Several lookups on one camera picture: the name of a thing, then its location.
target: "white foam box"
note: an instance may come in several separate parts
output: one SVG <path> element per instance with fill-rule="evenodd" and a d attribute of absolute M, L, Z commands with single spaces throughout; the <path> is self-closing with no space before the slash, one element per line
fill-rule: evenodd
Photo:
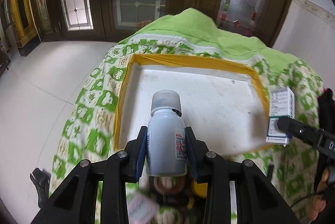
<path fill-rule="evenodd" d="M 292 139 L 280 131 L 277 123 L 280 117 L 287 116 L 294 119 L 294 93 L 289 87 L 272 90 L 270 93 L 269 127 L 266 142 L 276 145 L 287 145 Z"/>

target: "bolt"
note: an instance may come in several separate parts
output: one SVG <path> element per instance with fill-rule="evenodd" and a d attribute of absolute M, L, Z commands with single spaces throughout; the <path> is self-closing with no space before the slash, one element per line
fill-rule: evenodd
<path fill-rule="evenodd" d="M 254 162 L 252 160 L 245 160 L 244 164 L 248 167 L 252 167 L 254 165 Z"/>
<path fill-rule="evenodd" d="M 215 154 L 215 152 L 213 152 L 213 151 L 208 151 L 207 153 L 206 153 L 206 156 L 208 157 L 208 158 L 215 158 L 216 157 L 216 154 Z"/>
<path fill-rule="evenodd" d="M 82 160 L 82 161 L 79 163 L 79 165 L 80 165 L 81 167 L 86 167 L 86 166 L 88 166 L 88 164 L 89 164 L 89 161 L 88 161 L 88 160 Z"/>
<path fill-rule="evenodd" d="M 121 150 L 118 152 L 118 157 L 119 158 L 124 158 L 127 156 L 127 152 L 125 152 L 124 150 Z"/>

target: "translucent bottle cap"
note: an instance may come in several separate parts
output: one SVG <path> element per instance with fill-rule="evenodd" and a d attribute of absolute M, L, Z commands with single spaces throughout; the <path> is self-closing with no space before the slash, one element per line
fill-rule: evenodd
<path fill-rule="evenodd" d="M 156 110 L 159 109 L 175 109 L 181 116 L 182 108 L 180 106 L 180 97 L 177 92 L 172 90 L 160 90 L 152 96 L 151 117 Z"/>

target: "white bottle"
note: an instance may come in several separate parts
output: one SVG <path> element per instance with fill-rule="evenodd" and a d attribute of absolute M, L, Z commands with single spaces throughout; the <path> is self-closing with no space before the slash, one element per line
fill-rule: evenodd
<path fill-rule="evenodd" d="M 147 174 L 172 177 L 186 174 L 185 124 L 178 93 L 161 90 L 152 97 L 148 124 Z"/>

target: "qr code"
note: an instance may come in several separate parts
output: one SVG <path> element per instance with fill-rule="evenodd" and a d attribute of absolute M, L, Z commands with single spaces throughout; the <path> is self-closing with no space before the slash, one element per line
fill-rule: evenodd
<path fill-rule="evenodd" d="M 278 136 L 279 130 L 277 127 L 279 118 L 272 118 L 269 122 L 269 136 Z"/>

